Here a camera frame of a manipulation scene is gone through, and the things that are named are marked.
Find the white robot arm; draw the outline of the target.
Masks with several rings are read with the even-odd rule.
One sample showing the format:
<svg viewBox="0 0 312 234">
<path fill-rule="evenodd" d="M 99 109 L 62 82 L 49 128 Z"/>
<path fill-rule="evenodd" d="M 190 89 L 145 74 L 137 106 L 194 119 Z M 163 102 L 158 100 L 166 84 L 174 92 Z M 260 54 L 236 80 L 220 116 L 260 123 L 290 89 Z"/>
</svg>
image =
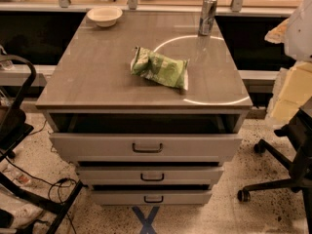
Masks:
<svg viewBox="0 0 312 234">
<path fill-rule="evenodd" d="M 285 54 L 297 61 L 312 61 L 312 0 L 303 0 L 289 17 Z"/>
</svg>

